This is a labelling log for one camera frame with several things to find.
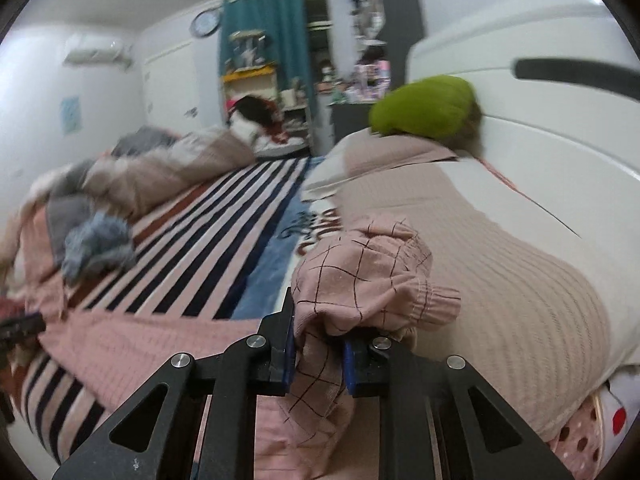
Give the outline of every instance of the yellow shelf top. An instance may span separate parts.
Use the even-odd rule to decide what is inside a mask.
[[[258,68],[248,68],[245,70],[236,70],[231,74],[222,76],[222,81],[229,83],[231,81],[238,81],[239,79],[246,79],[248,77],[256,77],[259,75],[271,75],[276,72],[273,65],[265,65]]]

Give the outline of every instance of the clock face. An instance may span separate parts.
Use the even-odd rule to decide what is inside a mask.
[[[205,10],[191,22],[191,33],[196,38],[206,38],[213,34],[220,24],[220,13],[216,9]]]

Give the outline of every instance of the green pillow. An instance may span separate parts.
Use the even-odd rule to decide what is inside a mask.
[[[377,102],[369,113],[369,125],[383,135],[446,139],[464,127],[475,108],[474,89],[467,81],[437,75],[401,86]]]

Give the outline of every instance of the window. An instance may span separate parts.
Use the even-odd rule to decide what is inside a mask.
[[[322,67],[331,60],[331,28],[327,0],[305,0],[306,26],[314,82],[322,81]]]

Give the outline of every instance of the air conditioner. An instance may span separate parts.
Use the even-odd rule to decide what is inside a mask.
[[[130,44],[116,36],[74,34],[65,45],[65,63],[120,63],[128,67],[132,63],[131,49]]]

